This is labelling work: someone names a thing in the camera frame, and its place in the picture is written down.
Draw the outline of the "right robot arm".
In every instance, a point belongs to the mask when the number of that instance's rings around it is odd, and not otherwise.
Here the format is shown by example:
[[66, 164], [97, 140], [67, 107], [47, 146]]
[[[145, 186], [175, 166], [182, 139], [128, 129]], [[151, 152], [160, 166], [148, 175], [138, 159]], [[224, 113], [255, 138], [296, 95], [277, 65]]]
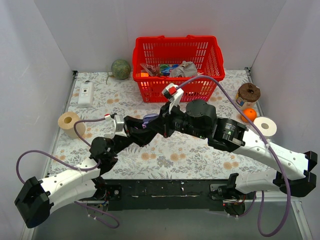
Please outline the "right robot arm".
[[293, 197], [307, 196], [317, 184], [311, 172], [317, 164], [317, 154], [297, 153], [262, 138], [244, 124], [216, 115], [216, 108], [198, 99], [179, 106], [167, 102], [158, 114], [143, 117], [143, 128], [153, 129], [165, 138], [174, 131], [200, 139], [216, 150], [242, 155], [270, 168], [263, 172], [233, 173], [227, 184], [213, 190], [216, 198], [237, 199], [254, 191], [281, 191]]

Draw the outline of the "purple earbud charging case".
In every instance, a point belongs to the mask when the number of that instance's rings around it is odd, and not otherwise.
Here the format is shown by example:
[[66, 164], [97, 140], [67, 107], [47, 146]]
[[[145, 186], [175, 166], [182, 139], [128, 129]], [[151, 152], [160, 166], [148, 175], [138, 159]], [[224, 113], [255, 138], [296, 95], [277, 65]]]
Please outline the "purple earbud charging case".
[[142, 128], [145, 129], [148, 125], [148, 123], [152, 122], [158, 117], [158, 114], [156, 113], [150, 113], [143, 117], [142, 119]]

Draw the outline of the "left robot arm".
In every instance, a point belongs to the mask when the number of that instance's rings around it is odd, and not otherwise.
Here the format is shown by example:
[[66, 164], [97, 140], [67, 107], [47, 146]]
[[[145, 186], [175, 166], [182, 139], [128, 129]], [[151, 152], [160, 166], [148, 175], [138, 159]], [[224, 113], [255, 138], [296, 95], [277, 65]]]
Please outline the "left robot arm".
[[158, 114], [148, 114], [143, 119], [107, 114], [106, 121], [113, 121], [113, 138], [96, 137], [89, 144], [90, 155], [78, 165], [51, 177], [24, 181], [14, 204], [27, 228], [42, 224], [54, 211], [82, 199], [108, 201], [114, 191], [107, 186], [102, 175], [117, 163], [118, 153], [131, 144], [140, 147], [149, 144], [161, 126]]

